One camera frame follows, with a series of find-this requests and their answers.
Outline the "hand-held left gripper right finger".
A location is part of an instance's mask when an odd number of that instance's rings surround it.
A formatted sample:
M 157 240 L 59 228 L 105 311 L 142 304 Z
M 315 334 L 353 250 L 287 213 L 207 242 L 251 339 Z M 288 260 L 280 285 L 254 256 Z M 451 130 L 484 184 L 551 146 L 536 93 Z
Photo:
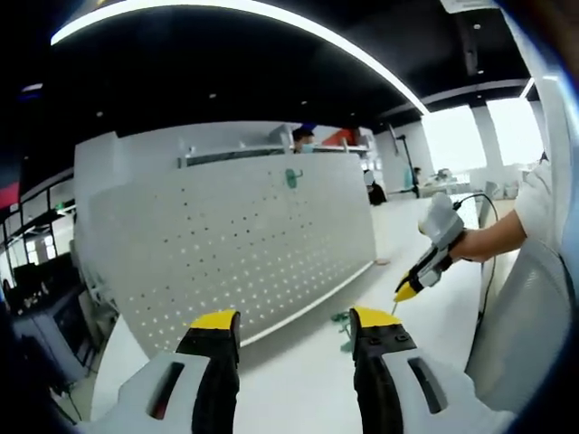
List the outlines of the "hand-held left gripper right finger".
M 462 372 L 418 348 L 402 321 L 349 310 L 354 388 L 364 433 L 471 433 L 475 396 Z

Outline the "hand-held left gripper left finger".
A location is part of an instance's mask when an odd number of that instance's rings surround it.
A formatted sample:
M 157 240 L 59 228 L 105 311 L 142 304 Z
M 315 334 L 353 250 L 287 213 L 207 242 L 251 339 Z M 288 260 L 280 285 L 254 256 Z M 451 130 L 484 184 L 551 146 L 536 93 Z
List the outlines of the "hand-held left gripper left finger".
M 119 391 L 121 433 L 232 433 L 241 314 L 198 317 L 172 353 L 159 353 Z

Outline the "person's right hand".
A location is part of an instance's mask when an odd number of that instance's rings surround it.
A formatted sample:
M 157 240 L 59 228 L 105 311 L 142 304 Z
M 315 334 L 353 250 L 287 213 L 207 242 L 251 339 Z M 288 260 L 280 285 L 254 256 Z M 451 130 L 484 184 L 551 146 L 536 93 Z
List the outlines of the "person's right hand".
M 482 234 L 482 230 L 465 230 L 449 252 L 452 260 L 485 262 L 487 257 L 484 252 L 484 242 L 481 240 Z

